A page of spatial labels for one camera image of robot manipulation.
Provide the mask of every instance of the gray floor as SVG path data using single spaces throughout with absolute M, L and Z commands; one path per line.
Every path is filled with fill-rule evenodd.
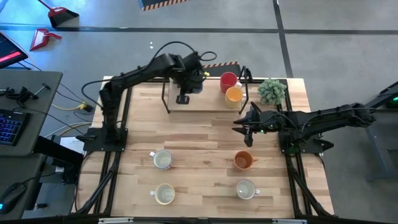
M 136 0 L 47 1 L 80 13 L 68 27 L 156 28 L 256 28 L 276 29 L 272 0 L 190 0 L 174 6 L 142 12 Z M 394 0 L 279 0 L 285 29 L 381 30 L 398 29 Z M 2 24 L 49 25 L 46 8 L 36 1 L 10 0 L 0 13 Z M 4 30 L 28 49 L 33 31 Z M 79 93 L 82 84 L 117 75 L 144 65 L 154 52 L 171 40 L 182 40 L 199 52 L 214 50 L 216 62 L 238 61 L 256 77 L 286 77 L 278 34 L 166 33 L 166 32 L 57 32 L 62 40 L 31 52 L 38 67 L 61 71 L 62 83 Z M 396 35 L 286 35 L 295 78 L 304 78 L 312 110 L 346 103 L 364 103 L 397 81 Z M 187 54 L 173 45 L 165 52 Z M 99 85 L 88 89 L 97 97 Z M 56 96 L 56 104 L 75 106 Z M 67 123 L 74 115 L 55 108 L 50 114 Z M 63 126 L 47 118 L 42 134 Z M 366 181 L 377 172 L 363 129 L 342 128 L 325 133 L 335 147 L 325 153 L 326 175 L 335 213 L 343 218 L 398 222 L 398 181 Z M 72 190 L 66 189 L 65 195 Z M 66 196 L 41 200 L 61 203 Z M 40 215 L 64 214 L 70 204 Z

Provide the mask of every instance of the keyboard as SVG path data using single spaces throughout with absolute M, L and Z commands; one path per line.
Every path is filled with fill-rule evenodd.
M 0 109 L 0 144 L 15 146 L 29 113 Z

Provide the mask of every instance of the green succulent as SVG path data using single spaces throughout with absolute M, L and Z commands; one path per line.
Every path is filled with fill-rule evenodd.
M 264 80 L 259 85 L 258 93 L 261 97 L 262 104 L 278 105 L 285 99 L 286 86 L 279 80 Z

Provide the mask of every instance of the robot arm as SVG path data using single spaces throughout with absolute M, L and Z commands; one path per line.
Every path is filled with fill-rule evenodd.
M 240 124 L 242 128 L 233 128 L 245 135 L 244 142 L 248 147 L 252 146 L 253 133 L 284 132 L 289 143 L 297 144 L 325 131 L 345 126 L 365 128 L 375 121 L 371 115 L 372 108 L 365 108 L 360 103 L 311 113 L 302 111 L 263 112 L 255 103 L 251 102 L 251 104 L 251 109 L 246 116 L 234 121 L 234 124 Z
M 106 144 L 118 143 L 121 135 L 116 125 L 122 93 L 125 89 L 155 77 L 171 78 L 181 88 L 181 94 L 199 93 L 205 79 L 198 52 L 185 58 L 179 55 L 162 54 L 143 68 L 122 73 L 107 82 L 99 91 L 103 104 L 103 136 Z M 81 139 L 94 138 L 84 136 Z

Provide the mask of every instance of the wooden tabletop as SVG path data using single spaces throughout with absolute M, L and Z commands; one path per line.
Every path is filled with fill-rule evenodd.
M 287 81 L 293 109 L 310 111 L 304 80 L 292 78 Z M 112 216 L 294 217 L 285 157 L 280 152 L 276 133 L 255 134 L 253 147 L 246 147 L 244 136 L 231 130 L 235 126 L 232 121 L 240 117 L 236 112 L 167 114 L 160 99 L 161 90 L 161 83 L 141 83 L 133 88 L 127 122 L 129 136 L 119 166 Z M 93 126 L 101 127 L 102 120 L 101 110 L 97 107 Z M 151 151 L 161 149 L 170 151 L 173 156 L 173 166 L 169 170 L 156 169 L 149 156 Z M 233 168 L 233 157 L 240 150 L 247 150 L 259 158 L 248 171 Z M 82 167 L 79 208 L 98 185 L 103 157 L 103 152 L 94 152 Z M 303 164 L 309 189 L 326 211 L 333 213 L 321 161 L 314 155 L 304 154 Z M 241 179 L 251 180 L 261 194 L 251 200 L 238 199 L 235 186 Z M 170 205 L 159 205 L 149 195 L 163 183 L 176 190 Z M 301 190 L 297 192 L 304 212 Z

